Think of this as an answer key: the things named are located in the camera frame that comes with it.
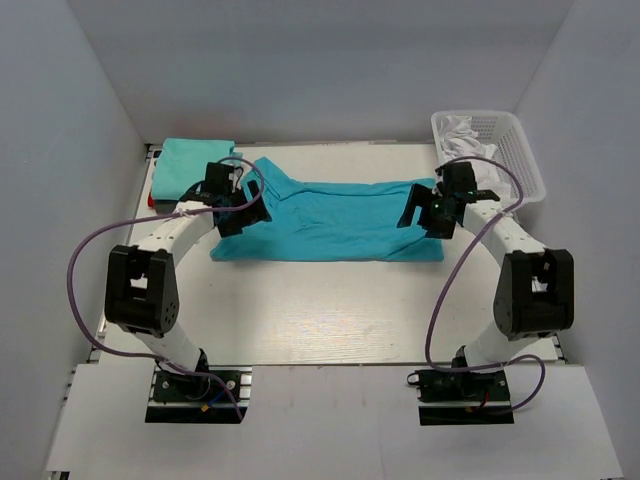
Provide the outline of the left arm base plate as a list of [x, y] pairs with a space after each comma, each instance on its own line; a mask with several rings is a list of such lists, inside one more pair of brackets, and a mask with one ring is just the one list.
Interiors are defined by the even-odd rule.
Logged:
[[[242, 415], [251, 395], [252, 368], [223, 366], [210, 371], [230, 390]], [[208, 378], [187, 378], [156, 368], [145, 414], [149, 424], [236, 425], [241, 423], [224, 388]]]

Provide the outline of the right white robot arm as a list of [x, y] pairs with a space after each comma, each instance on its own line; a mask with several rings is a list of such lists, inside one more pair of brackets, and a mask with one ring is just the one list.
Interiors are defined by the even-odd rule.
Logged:
[[[569, 329], [574, 322], [574, 258], [566, 249], [552, 249], [528, 234], [513, 213], [524, 200], [514, 173], [508, 176], [515, 200], [504, 204], [491, 190], [480, 190], [472, 168], [473, 156], [450, 160], [436, 170], [439, 183], [411, 186], [397, 223], [417, 223], [426, 237], [449, 240], [457, 228], [473, 238], [439, 293], [427, 327], [424, 355], [427, 365], [451, 373], [453, 390], [472, 399], [488, 385], [487, 374], [527, 359], [525, 348], [542, 338]], [[461, 349], [460, 364], [434, 362], [431, 344], [440, 311], [454, 281], [477, 247], [489, 252], [500, 268], [492, 306], [493, 320]]]

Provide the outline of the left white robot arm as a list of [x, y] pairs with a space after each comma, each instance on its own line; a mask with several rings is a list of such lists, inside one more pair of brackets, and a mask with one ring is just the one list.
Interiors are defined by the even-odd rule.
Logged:
[[206, 354], [179, 323], [176, 269], [202, 237], [217, 232], [224, 239], [271, 220], [262, 199], [262, 172], [245, 161], [257, 178], [241, 185], [236, 160], [209, 163], [204, 178], [185, 191], [151, 234], [114, 247], [108, 258], [106, 320], [140, 340], [161, 368], [178, 375], [177, 387], [191, 399], [209, 392], [212, 377]]

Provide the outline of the blue t-shirt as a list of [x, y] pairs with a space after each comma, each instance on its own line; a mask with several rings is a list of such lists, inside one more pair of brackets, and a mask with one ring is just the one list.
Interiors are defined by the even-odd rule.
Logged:
[[442, 244], [418, 225], [397, 227], [410, 181], [374, 184], [303, 182], [270, 159], [256, 165], [265, 178], [262, 200], [271, 216], [220, 240], [214, 261], [441, 262]]

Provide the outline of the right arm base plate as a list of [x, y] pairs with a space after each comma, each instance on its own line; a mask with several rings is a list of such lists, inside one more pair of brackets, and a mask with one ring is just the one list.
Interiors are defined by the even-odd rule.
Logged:
[[503, 371], [447, 373], [417, 370], [407, 385], [418, 393], [421, 426], [484, 426], [514, 423]]

